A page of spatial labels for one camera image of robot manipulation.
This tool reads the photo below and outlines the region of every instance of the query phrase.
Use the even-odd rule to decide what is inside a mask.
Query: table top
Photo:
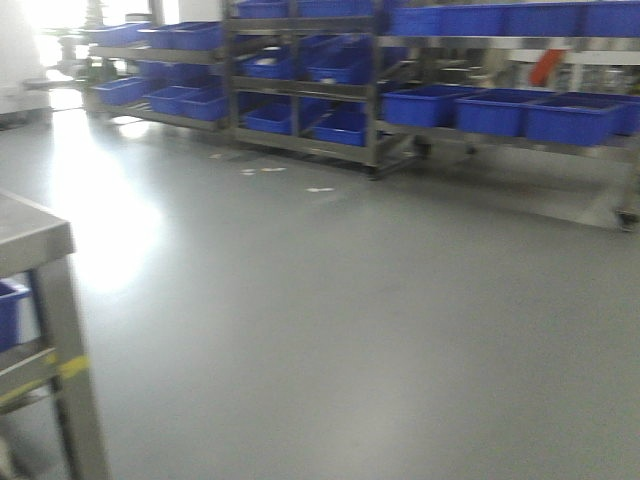
[[[73,253],[71,226],[47,209],[0,191],[0,278]]]

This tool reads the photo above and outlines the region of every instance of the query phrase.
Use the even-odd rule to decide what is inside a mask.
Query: blue plastic bin
[[[221,88],[212,88],[188,95],[182,100],[182,114],[197,120],[213,122],[229,114],[229,98]]]
[[[317,140],[364,146],[367,117],[361,113],[338,110],[313,127]]]
[[[128,22],[116,26],[104,26],[85,30],[91,41],[102,47],[119,47],[144,40],[141,30],[148,27],[149,22]]]
[[[418,127],[453,127],[458,98],[481,92],[475,87],[429,85],[383,95],[383,115],[389,123]]]
[[[10,278],[0,280],[0,352],[18,344],[18,302],[29,289]]]
[[[138,100],[154,89],[154,82],[142,77],[129,77],[92,87],[100,101],[109,105],[124,105]]]
[[[575,37],[580,35],[586,3],[519,3],[507,5],[505,35]]]
[[[242,62],[242,71],[250,77],[291,79],[294,77],[293,59],[288,48],[263,51]]]
[[[353,48],[323,58],[307,67],[307,71],[315,82],[362,85],[371,77],[371,67],[369,55]]]
[[[300,129],[305,130],[329,111],[331,102],[318,98],[300,99]]]
[[[181,82],[192,78],[205,77],[209,74],[208,65],[194,63],[168,63],[167,79],[169,82]]]
[[[614,133],[633,135],[640,131],[640,97],[608,93],[567,92],[560,95],[560,98],[588,98],[619,103],[621,108],[618,112]]]
[[[614,133],[622,106],[607,100],[552,98],[527,108],[528,139],[588,147]]]
[[[161,27],[145,28],[141,30],[141,33],[151,48],[175,48],[173,45],[173,31],[200,23],[202,22],[182,22]]]
[[[167,87],[157,92],[152,92],[144,96],[151,104],[154,112],[167,113],[169,115],[182,115],[183,98],[198,92],[196,88],[188,87]]]
[[[281,0],[245,0],[238,4],[240,18],[286,18],[289,3]]]
[[[211,50],[222,45],[220,22],[202,22],[172,31],[173,48],[178,50]]]
[[[169,70],[164,62],[138,60],[138,70],[143,77],[166,78]]]
[[[465,132],[519,137],[525,133],[527,104],[553,92],[538,90],[487,90],[456,100],[457,128]]]
[[[291,135],[291,105],[270,103],[247,113],[244,123],[251,130]]]
[[[589,2],[585,37],[640,37],[640,2]]]
[[[353,17],[373,15],[371,0],[298,0],[301,17]]]
[[[435,36],[442,31],[442,7],[396,8],[391,13],[391,35]]]
[[[504,5],[454,5],[442,8],[441,35],[497,36],[504,32]]]

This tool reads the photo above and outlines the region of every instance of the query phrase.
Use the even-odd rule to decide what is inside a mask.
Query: gray epoxy floor
[[[221,142],[80,111],[0,133],[0,188],[74,224],[114,479],[640,477],[639,237],[516,212],[591,218],[612,167],[494,202]],[[48,404],[2,428],[65,478]]]

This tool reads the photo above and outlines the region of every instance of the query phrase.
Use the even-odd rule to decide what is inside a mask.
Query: red object
[[[547,50],[531,70],[529,82],[534,87],[544,87],[553,69],[562,61],[566,50]]]

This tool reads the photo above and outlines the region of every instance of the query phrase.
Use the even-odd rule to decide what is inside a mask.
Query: metal rack
[[[241,42],[234,46],[239,55],[264,48],[273,42],[272,37],[259,37]],[[107,59],[149,60],[169,63],[191,63],[198,65],[218,65],[227,58],[227,47],[222,46],[214,50],[173,50],[150,48],[144,43],[136,43],[124,47],[101,47],[93,45],[89,49],[92,57],[101,57],[103,65]],[[196,120],[179,115],[167,115],[154,112],[148,102],[137,101],[128,105],[106,105],[98,103],[94,108],[100,112],[113,116],[127,115],[143,120],[166,123],[178,127],[195,128],[198,130],[214,131],[225,126],[226,119],[215,122]]]
[[[381,36],[382,47],[411,47],[418,49],[504,49],[504,50],[544,50],[564,49],[576,53],[599,52],[615,55],[619,52],[640,51],[639,38],[591,38],[591,37],[402,37]],[[603,145],[579,147],[551,142],[534,142],[526,138],[500,137],[494,135],[470,134],[450,128],[421,128],[407,125],[392,125],[384,121],[376,122],[376,129],[387,133],[411,135],[426,146],[432,141],[462,143],[474,151],[476,145],[496,148],[518,148],[531,152],[548,152],[581,157],[621,161],[631,165],[619,207],[615,210],[620,228],[624,231],[635,229],[640,222],[636,206],[636,196],[640,185],[640,135],[616,137]]]
[[[108,480],[66,258],[74,251],[70,225],[6,193],[0,193],[0,223],[0,278],[27,273],[41,334],[0,353],[0,407],[27,405],[33,390],[50,386],[70,477]]]
[[[273,80],[245,77],[235,74],[235,58],[240,53],[230,48],[227,58],[227,88],[230,97],[230,134],[236,140],[269,145],[314,155],[328,156],[360,163],[374,178],[389,173],[406,164],[385,162],[385,153],[403,140],[401,136],[387,136],[379,139],[375,129],[378,116],[378,81],[381,75],[382,53],[378,45],[378,15],[362,17],[303,18],[298,17],[297,2],[289,0],[288,18],[242,19],[235,18],[233,0],[224,2],[224,28],[227,44],[236,34],[277,35],[291,44],[294,62],[298,62],[299,37],[312,34],[365,33],[372,38],[373,74],[365,85],[325,84],[299,80]],[[380,12],[381,2],[376,1],[375,11]],[[260,132],[240,125],[237,93],[241,91],[288,95],[292,98],[292,135]],[[362,102],[367,116],[366,145],[363,147],[320,141],[309,137],[308,131],[301,131],[299,125],[300,97],[322,98],[336,101]]]

